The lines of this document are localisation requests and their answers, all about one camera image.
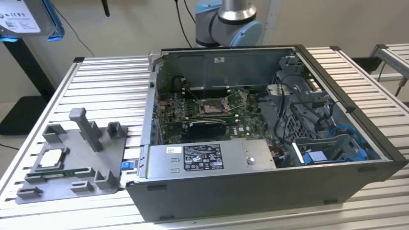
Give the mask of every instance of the green circuit board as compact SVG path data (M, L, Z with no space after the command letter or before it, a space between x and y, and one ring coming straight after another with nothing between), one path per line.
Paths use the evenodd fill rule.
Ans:
M230 90L225 97L205 99L189 99L174 94L160 102L160 109L162 144L235 138L271 140L254 94L249 90ZM202 121L223 121L223 135L191 137L190 123Z

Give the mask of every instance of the blue tab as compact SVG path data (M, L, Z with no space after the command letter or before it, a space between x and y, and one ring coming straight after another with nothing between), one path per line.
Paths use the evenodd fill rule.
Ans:
M20 38L13 37L0 37L0 42L16 42Z
M133 161L124 161L121 164L121 170L133 170L134 169L134 162Z

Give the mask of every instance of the slotted aluminum surface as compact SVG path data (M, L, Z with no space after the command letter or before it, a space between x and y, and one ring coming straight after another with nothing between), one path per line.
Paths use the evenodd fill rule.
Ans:
M342 52L333 51L327 47L311 48L309 51L322 65L327 64L326 71L349 92L349 96L399 151L409 157L409 115L402 104L349 62ZM0 181L0 186L4 188L0 195L0 229L399 230L409 228L409 167L397 172L387 181L365 186L347 202L339 205L173 223L144 222L125 190L112 195L17 205L13 201L16 191L29 171L26 167L32 166L41 149L45 124L57 122L64 128L76 128L74 123L68 121L70 108L85 107L89 119L93 119L100 127L109 121L120 121L130 126L124 158L138 157L145 100L145 91L141 88L146 87L148 78L148 57L88 58L82 64L72 66L53 98L56 103L49 105L49 114L44 114L44 122L36 125ZM132 180L133 176L132 172L124 173L121 185L126 180Z
M409 44L386 45L393 53L409 64Z

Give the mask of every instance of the cable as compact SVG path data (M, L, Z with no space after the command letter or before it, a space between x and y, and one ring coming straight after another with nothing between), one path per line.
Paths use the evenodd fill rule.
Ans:
M191 13L190 13L190 10L189 10L188 4L186 4L186 0L184 0L184 2L185 2L185 7L186 7L188 13L189 13L189 15L190 15L190 18L191 18L191 20L193 20L193 22L194 22L194 24L195 24L194 18L193 18L193 16L191 16Z
M397 91L395 91L395 94L394 94L395 97L398 96L398 93L401 92L401 88L402 88L402 86L397 87Z
M180 24L181 32L184 33L185 40L186 40L186 42L188 42L188 44L189 44L189 47L191 48L190 42L189 42L188 37L186 37L186 34L185 34L184 25L181 24L177 0L174 0L174 4L176 4L177 19L178 19L178 24Z
M277 134L277 127L278 127L278 123L279 123L281 118L282 118L282 115L283 115L283 106L285 106L285 94L283 94L282 85L285 85L285 86L290 89L290 87L289 87L286 84L282 83L283 79L285 79L287 76L301 77L301 78L303 79L303 77L302 77L301 75L297 75L297 74L287 74L287 75L285 75L285 76L281 78L281 80L279 80L279 82L278 82L278 85L279 85L279 88L281 88L281 106L279 106L279 112L278 112L278 119L277 119L277 121L275 121L274 128L273 128L273 133L274 133L274 136L278 138L278 140L279 140L282 143L290 145L290 142L289 142L287 140L285 140L282 137L279 137L278 134Z
M358 145L361 146L361 144L362 144L362 138L361 138L359 134L357 133L357 131L355 131L351 127L349 127L349 126L335 126L335 127L330 130L330 132L329 132L326 138L330 138L333 132L334 132L337 129L339 129L339 128L345 128L345 129L347 129L347 130L350 130L350 131L353 132L353 134L354 134L354 135L357 136L357 138L358 138Z
M82 40L80 39L78 34L77 34L74 28L72 27L72 25L69 24L68 20L65 19L65 17L64 17L62 14L60 13L57 7L56 7L53 4L52 4L52 6L53 6L53 8L56 9L56 12L57 12L58 15L61 16L61 18L64 19L64 21L66 22L69 28L72 29L72 32L74 32L74 34L76 34L76 36L77 36L77 39L78 39L78 42L82 43L84 47L88 49L89 53L92 54L92 57L94 57L93 52L90 51L90 49L88 48L88 46L85 45L85 43L82 42Z
M314 131L317 132L317 126L318 126L318 124L319 124L319 122L322 121L322 120L325 120L326 121L326 125L329 125L329 122L327 122L327 120L330 119L330 117L331 117L331 114L333 114L333 107L334 107L334 104L337 104L339 101L335 101L334 103L331 103L330 104L330 113L327 114L327 116L322 116L318 120L317 120L317 122L314 123Z
M2 145L2 144L0 144L0 146L2 146L2 147L5 147L5 148L9 148L9 149L13 149L13 150L20 150L18 148L14 148L14 147L12 147L12 146L8 146L8 145Z
M382 75L382 72L383 72L385 65L386 65L386 62L383 62L381 71L379 71L379 73L378 73L377 81L381 80L381 75Z

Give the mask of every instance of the warning label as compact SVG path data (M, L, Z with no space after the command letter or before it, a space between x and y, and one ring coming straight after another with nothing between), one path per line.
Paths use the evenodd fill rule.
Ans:
M219 144L185 146L184 165L186 171L222 169Z

